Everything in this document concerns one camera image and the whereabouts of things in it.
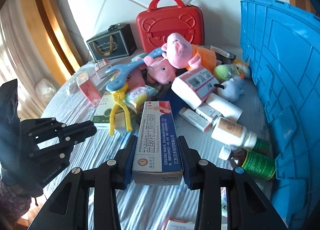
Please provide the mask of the green white box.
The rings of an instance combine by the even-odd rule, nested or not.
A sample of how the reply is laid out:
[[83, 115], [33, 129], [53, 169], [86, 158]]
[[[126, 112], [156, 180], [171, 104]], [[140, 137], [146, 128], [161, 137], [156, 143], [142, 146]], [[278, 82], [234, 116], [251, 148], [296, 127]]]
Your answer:
[[110, 129], [110, 113], [114, 105], [113, 95], [110, 92], [105, 92], [92, 118], [97, 129]]

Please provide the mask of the pink red box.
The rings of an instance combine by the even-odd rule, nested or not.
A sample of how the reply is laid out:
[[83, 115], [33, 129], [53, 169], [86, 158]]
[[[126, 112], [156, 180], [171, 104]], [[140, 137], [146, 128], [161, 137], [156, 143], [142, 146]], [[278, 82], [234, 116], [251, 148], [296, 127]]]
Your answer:
[[84, 96], [86, 97], [86, 99], [88, 99], [92, 106], [99, 106], [102, 95], [95, 87], [87, 71], [84, 71], [77, 75], [76, 83], [80, 91], [84, 94]]

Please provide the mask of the blue plastic toy tongs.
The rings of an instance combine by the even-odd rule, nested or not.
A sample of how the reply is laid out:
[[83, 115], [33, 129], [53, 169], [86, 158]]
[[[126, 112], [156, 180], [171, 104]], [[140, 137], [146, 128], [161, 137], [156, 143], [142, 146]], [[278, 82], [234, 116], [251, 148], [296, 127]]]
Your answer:
[[120, 90], [126, 82], [127, 76], [136, 68], [144, 64], [143, 59], [147, 56], [151, 58], [160, 57], [164, 53], [161, 48], [156, 48], [150, 53], [141, 53], [135, 56], [130, 63], [116, 64], [105, 71], [107, 80], [106, 90], [115, 92]]

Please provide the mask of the blue white medicine box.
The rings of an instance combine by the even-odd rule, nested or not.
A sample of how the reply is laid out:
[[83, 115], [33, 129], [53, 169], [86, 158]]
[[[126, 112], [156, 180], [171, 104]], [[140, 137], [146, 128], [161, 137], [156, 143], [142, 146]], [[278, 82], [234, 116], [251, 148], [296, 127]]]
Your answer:
[[183, 165], [169, 101], [144, 103], [132, 175], [136, 184], [180, 184]]

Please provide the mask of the pink white tissue pack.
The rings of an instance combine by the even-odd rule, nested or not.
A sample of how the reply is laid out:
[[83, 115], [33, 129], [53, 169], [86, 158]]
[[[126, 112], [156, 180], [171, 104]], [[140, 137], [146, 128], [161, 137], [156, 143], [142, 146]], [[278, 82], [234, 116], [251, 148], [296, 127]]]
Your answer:
[[191, 69], [176, 77], [172, 83], [172, 91], [195, 110], [216, 89], [218, 80], [203, 66]]

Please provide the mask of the pink pig plush orange dress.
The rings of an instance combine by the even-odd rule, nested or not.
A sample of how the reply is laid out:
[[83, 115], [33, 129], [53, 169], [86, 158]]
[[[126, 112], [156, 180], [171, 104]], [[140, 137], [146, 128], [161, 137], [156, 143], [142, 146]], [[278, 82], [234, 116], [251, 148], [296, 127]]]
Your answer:
[[176, 69], [191, 70], [202, 66], [213, 73], [217, 66], [214, 51], [189, 43], [177, 32], [168, 36], [161, 49], [164, 51], [163, 57]]

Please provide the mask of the brown bottle green label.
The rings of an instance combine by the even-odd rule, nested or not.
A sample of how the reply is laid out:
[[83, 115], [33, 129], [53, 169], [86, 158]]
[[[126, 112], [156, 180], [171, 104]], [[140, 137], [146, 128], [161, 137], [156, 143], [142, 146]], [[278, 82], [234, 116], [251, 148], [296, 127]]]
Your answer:
[[219, 158], [228, 161], [233, 169], [240, 167], [257, 179], [270, 181], [276, 175], [275, 161], [252, 150], [224, 146], [220, 150]]

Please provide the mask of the white plastic bag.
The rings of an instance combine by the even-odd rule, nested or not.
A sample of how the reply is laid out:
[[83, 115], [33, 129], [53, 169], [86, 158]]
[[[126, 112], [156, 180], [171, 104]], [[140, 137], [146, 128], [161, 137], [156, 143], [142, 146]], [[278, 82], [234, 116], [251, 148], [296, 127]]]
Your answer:
[[35, 92], [44, 103], [48, 104], [56, 94], [57, 90], [50, 81], [42, 79], [37, 83]]

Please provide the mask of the small red white box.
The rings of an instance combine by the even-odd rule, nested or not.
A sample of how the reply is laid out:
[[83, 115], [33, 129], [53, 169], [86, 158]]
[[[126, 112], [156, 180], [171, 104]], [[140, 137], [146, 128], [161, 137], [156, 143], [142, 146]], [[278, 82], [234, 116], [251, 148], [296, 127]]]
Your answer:
[[98, 79], [103, 79], [104, 77], [106, 77], [106, 72], [110, 67], [112, 67], [112, 65], [110, 64], [107, 58], [99, 60], [95, 64], [95, 74], [97, 75]]

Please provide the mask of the colourful snack packet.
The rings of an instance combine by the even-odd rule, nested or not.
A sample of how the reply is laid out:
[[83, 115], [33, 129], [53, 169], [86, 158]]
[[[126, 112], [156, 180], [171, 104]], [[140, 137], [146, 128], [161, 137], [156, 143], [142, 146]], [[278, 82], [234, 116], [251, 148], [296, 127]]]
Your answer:
[[139, 86], [125, 95], [125, 105], [136, 114], [140, 113], [144, 107], [144, 102], [156, 96], [158, 91], [148, 85]]

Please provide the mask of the white medicine bottle green cap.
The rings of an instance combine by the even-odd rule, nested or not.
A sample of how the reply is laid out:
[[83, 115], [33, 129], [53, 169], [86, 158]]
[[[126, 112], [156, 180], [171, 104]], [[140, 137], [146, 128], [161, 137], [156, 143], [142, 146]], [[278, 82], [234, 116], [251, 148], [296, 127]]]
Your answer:
[[212, 138], [223, 144], [253, 150], [262, 155], [267, 155], [271, 146], [268, 141], [259, 138], [256, 133], [224, 117], [217, 119]]

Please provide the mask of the dark green gift box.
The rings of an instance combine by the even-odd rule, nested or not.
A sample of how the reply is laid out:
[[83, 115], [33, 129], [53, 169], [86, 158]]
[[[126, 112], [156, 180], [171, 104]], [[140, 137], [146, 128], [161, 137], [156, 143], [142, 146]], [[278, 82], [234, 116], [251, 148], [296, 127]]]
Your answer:
[[111, 25], [106, 31], [96, 34], [86, 43], [95, 62], [103, 58], [114, 60], [128, 57], [137, 50], [129, 24]]

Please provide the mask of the small white pink box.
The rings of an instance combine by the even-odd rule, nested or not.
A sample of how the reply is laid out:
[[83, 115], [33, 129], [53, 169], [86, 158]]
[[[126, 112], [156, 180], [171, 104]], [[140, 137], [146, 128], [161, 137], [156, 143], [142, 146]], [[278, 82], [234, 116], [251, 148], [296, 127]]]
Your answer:
[[204, 119], [203, 117], [199, 116], [197, 113], [195, 113], [191, 109], [182, 108], [179, 111], [179, 114], [187, 122], [189, 122], [191, 125], [193, 125], [195, 128], [197, 128], [201, 132], [206, 132], [210, 127], [210, 123], [206, 119]]

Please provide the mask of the small white medicine box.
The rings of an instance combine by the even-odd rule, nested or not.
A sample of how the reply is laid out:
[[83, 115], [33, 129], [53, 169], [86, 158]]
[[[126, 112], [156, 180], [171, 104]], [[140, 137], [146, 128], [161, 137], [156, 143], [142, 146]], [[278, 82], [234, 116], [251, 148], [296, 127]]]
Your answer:
[[222, 116], [220, 112], [218, 112], [206, 103], [201, 103], [201, 105], [195, 109], [195, 112], [199, 116], [207, 120], [212, 127], [216, 125], [217, 119]]

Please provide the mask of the green round plush toy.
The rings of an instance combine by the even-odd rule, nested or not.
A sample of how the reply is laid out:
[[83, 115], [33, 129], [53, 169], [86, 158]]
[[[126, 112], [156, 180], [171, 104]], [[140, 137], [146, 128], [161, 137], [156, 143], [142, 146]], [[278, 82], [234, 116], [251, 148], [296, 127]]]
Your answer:
[[219, 83], [223, 83], [232, 79], [235, 76], [240, 75], [236, 65], [233, 64], [220, 64], [215, 67], [213, 71], [214, 77], [218, 80]]

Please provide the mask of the white orange plush toy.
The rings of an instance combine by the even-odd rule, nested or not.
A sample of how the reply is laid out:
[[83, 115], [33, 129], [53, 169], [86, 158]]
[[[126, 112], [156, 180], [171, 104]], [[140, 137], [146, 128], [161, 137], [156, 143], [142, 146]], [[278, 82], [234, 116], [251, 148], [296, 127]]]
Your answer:
[[250, 79], [251, 72], [247, 63], [241, 62], [240, 60], [234, 60], [234, 64], [240, 74], [244, 75], [244, 78]]

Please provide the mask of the red toy suitcase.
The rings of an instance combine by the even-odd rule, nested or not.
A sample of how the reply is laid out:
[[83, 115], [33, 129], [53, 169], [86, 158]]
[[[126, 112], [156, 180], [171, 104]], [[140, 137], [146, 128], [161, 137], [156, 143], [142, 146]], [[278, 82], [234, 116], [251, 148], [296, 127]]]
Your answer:
[[191, 44], [204, 45], [204, 20], [201, 9], [182, 0], [152, 0], [138, 14], [136, 25], [143, 50], [151, 52], [167, 42], [174, 32]]

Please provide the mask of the dark small box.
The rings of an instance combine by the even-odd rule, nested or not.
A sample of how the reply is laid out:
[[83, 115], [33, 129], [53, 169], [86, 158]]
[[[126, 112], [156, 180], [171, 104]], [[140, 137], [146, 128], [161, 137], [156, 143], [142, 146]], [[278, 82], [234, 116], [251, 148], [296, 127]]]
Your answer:
[[236, 59], [236, 55], [235, 54], [229, 53], [229, 52], [227, 52], [227, 51], [225, 51], [225, 50], [223, 50], [223, 49], [221, 49], [219, 47], [214, 47], [214, 46], [211, 45], [210, 46], [210, 50], [215, 51], [216, 53], [220, 54], [221, 56], [223, 56], [225, 58], [232, 59], [232, 60]]

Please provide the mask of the blue plastic crate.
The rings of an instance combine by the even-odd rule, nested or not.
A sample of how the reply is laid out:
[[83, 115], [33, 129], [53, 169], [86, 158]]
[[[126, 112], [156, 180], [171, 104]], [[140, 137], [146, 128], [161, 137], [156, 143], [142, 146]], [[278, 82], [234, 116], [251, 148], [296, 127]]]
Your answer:
[[241, 0], [242, 58], [276, 161], [271, 202], [289, 229], [319, 207], [319, 18], [278, 0]]

